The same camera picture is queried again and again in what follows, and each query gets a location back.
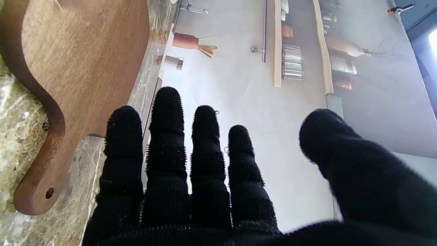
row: wooden cutting board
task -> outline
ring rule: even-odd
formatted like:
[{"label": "wooden cutting board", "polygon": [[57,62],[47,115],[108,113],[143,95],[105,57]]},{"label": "wooden cutting board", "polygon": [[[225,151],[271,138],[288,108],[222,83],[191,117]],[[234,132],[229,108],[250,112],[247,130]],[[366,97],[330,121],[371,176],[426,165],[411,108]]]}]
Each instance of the wooden cutting board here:
[{"label": "wooden cutting board", "polygon": [[43,104],[49,132],[14,197],[23,214],[48,211],[74,150],[105,136],[128,102],[149,40],[146,0],[7,0],[0,14],[6,65]]}]

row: black glove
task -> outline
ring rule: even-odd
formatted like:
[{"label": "black glove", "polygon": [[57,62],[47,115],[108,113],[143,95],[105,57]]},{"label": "black glove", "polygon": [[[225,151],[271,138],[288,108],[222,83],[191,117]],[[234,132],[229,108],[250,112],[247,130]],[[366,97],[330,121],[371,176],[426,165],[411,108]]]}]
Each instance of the black glove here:
[{"label": "black glove", "polygon": [[104,151],[108,158],[84,246],[437,245],[435,188],[329,110],[308,116],[300,142],[304,154],[329,180],[345,221],[323,222],[286,235],[277,229],[243,126],[229,131],[231,195],[223,183],[219,126],[211,107],[199,107],[194,117],[191,196],[183,113],[175,89],[158,91],[149,129],[143,194],[139,116],[125,106],[109,120]]},{"label": "black glove", "polygon": [[225,163],[213,108],[200,106],[194,116],[191,196],[187,190],[184,117],[174,88],[165,87],[156,94],[149,129],[148,181],[143,195],[139,116],[129,106],[111,116],[98,206],[83,245],[207,245],[251,233],[280,234],[243,126],[229,132],[231,196],[224,184]]}]

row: cutting board hole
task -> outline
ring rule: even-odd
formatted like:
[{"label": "cutting board hole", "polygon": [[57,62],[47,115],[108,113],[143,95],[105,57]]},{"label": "cutting board hole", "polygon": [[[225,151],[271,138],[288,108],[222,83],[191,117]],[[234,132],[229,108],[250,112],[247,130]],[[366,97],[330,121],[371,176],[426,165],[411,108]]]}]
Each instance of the cutting board hole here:
[{"label": "cutting board hole", "polygon": [[45,198],[49,199],[53,196],[53,193],[55,192],[55,189],[52,187],[45,193]]}]

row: wooden shelf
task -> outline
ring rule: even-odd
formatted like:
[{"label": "wooden shelf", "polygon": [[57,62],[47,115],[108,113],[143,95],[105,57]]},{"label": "wooden shelf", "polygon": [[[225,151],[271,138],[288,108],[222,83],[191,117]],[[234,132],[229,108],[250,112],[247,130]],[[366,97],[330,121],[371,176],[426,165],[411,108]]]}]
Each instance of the wooden shelf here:
[{"label": "wooden shelf", "polygon": [[274,67],[273,83],[275,87],[282,84],[282,24],[281,24],[281,0],[274,2]]}]

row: window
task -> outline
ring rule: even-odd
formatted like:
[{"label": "window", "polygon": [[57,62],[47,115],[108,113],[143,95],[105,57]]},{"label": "window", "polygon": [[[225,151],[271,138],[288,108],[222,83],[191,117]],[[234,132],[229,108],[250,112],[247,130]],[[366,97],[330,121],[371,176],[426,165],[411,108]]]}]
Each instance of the window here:
[{"label": "window", "polygon": [[437,58],[437,29],[430,34],[430,44],[433,49],[434,56]]}]

